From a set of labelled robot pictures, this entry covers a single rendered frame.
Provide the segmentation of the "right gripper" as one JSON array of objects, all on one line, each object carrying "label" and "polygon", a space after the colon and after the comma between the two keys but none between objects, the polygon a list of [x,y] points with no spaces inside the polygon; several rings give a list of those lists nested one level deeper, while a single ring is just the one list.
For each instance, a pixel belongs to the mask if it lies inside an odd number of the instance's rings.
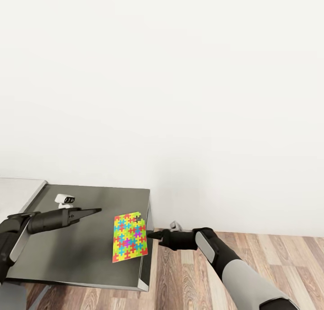
[{"label": "right gripper", "polygon": [[171,232],[170,229],[164,229],[163,231],[156,231],[147,235],[148,238],[155,238],[161,240],[160,246],[166,246],[173,251],[186,250],[184,245],[184,233],[185,232]]}]

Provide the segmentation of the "jigsaw puzzle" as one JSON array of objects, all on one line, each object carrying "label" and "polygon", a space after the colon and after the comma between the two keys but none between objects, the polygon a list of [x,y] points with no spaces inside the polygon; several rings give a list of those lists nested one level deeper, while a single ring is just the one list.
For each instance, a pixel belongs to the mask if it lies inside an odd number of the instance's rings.
[{"label": "jigsaw puzzle", "polygon": [[148,255],[145,222],[139,212],[115,217],[112,262]]}]

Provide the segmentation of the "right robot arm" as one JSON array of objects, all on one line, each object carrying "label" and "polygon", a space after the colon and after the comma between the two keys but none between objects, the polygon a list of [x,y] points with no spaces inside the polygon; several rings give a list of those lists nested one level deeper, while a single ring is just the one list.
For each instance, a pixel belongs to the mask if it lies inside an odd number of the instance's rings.
[{"label": "right robot arm", "polygon": [[173,251],[200,248],[233,299],[238,310],[300,310],[286,294],[266,281],[245,263],[211,228],[183,232],[174,221],[170,229],[156,231],[148,238]]}]

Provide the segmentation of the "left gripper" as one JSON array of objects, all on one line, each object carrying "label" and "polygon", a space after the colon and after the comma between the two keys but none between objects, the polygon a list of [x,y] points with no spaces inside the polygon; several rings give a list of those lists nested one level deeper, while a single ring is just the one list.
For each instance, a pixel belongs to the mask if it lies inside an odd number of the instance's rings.
[{"label": "left gripper", "polygon": [[56,230],[71,226],[80,221],[80,218],[102,211],[101,208],[82,210],[80,207],[62,208],[48,211],[44,217],[45,231]]}]

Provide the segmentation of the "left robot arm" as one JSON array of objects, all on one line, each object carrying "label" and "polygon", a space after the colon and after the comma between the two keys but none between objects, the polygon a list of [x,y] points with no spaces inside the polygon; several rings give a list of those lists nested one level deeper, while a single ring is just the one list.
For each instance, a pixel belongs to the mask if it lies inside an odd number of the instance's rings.
[{"label": "left robot arm", "polygon": [[0,285],[5,281],[8,270],[20,256],[32,234],[71,226],[80,218],[102,211],[101,208],[82,210],[71,203],[75,197],[58,194],[59,209],[48,212],[23,212],[7,216],[0,224]]}]

